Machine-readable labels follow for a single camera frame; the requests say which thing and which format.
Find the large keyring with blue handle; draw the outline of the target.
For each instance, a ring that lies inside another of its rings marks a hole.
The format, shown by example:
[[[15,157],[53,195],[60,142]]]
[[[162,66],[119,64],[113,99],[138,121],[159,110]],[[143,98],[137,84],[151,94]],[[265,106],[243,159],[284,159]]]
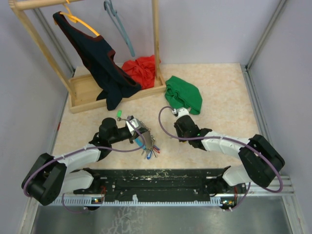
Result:
[[[142,121],[137,119],[140,123],[140,131],[142,136],[139,136],[137,139],[135,139],[135,143],[142,147],[142,154],[144,155],[144,158],[149,160],[152,157],[157,158],[157,154],[160,153],[160,149],[155,145],[155,138],[151,133],[151,129],[148,128]]]

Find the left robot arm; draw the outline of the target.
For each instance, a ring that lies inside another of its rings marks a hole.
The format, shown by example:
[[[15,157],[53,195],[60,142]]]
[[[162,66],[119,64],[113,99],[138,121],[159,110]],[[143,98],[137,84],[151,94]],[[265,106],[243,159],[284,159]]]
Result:
[[[118,128],[115,119],[105,118],[93,139],[76,151],[52,156],[44,153],[38,157],[22,182],[22,189],[27,197],[36,199],[41,205],[51,204],[59,195],[100,193],[104,196],[105,186],[99,173],[85,166],[98,162],[114,149],[112,144],[124,140],[133,142],[141,138],[143,147],[146,143],[144,133],[148,129],[134,117],[125,120],[125,126]]]

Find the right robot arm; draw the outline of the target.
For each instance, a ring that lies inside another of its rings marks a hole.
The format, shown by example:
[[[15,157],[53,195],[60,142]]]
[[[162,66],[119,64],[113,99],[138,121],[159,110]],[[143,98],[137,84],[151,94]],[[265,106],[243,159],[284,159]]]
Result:
[[[285,165],[283,157],[262,135],[231,138],[211,129],[199,129],[188,115],[179,117],[174,123],[174,128],[179,141],[188,141],[194,148],[220,152],[241,160],[241,165],[229,167],[218,180],[218,188],[224,193],[229,193],[235,185],[249,182],[266,188],[276,177],[267,161],[277,172]]]

